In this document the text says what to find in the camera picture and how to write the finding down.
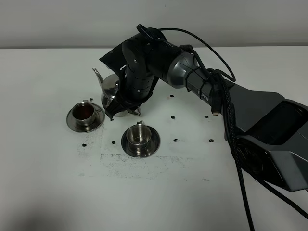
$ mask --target silver teapot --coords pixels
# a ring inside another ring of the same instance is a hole
[[[103,108],[106,109],[111,103],[111,101],[114,99],[117,91],[119,90],[119,76],[117,76],[116,74],[112,74],[103,79],[96,68],[93,68],[93,71],[102,88],[101,101]],[[128,112],[140,116],[140,108],[138,108],[136,111],[125,110],[123,112],[115,114],[115,116],[122,117],[125,116]]]

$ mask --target teapot spout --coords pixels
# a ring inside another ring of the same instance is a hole
[[[101,74],[98,72],[98,70],[96,70],[96,68],[92,68],[92,70],[94,71],[94,73],[96,74],[96,77],[100,83],[100,86],[102,87],[102,83],[103,83],[103,78],[101,76]]]

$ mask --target table surface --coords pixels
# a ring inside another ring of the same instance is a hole
[[[308,47],[216,50],[239,85],[308,105]],[[248,230],[222,116],[212,116],[193,93],[160,80],[140,117],[106,118],[86,134],[67,127],[76,103],[93,98],[101,105],[92,68],[112,74],[99,61],[108,51],[0,50],[1,230],[29,220],[58,231]],[[226,70],[208,49],[197,51],[205,66]],[[126,155],[120,144],[139,120],[161,138],[145,159]],[[256,230],[307,230],[308,221],[293,208],[245,172],[244,179]],[[279,191],[308,212],[306,191]]]

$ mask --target metal saucer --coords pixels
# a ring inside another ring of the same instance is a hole
[[[104,122],[105,113],[99,105],[94,104],[94,103],[92,103],[92,105],[95,109],[95,119],[94,119],[94,122],[92,124],[90,124],[89,126],[82,126],[82,125],[76,123],[76,120],[73,117],[73,113],[72,113],[73,109],[71,109],[68,112],[67,117],[66,117],[66,123],[67,123],[68,127],[70,129],[72,129],[73,131],[80,132],[80,133],[86,133],[86,132],[94,131],[95,129],[99,128]]]
[[[126,152],[126,154],[132,157],[144,158],[144,157],[149,157],[153,155],[157,151],[157,149],[159,148],[159,144],[160,144],[159,135],[154,128],[150,126],[147,126],[147,127],[151,130],[152,136],[149,141],[149,144],[145,148],[140,149],[140,150],[131,148],[129,141],[126,138],[126,133],[129,129],[127,129],[124,132],[122,139],[121,139],[121,145],[122,145],[123,150]]]

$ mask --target white wall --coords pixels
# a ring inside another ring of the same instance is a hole
[[[307,10],[308,0],[0,0],[0,47],[113,47],[139,23],[187,29],[213,46],[303,45]]]

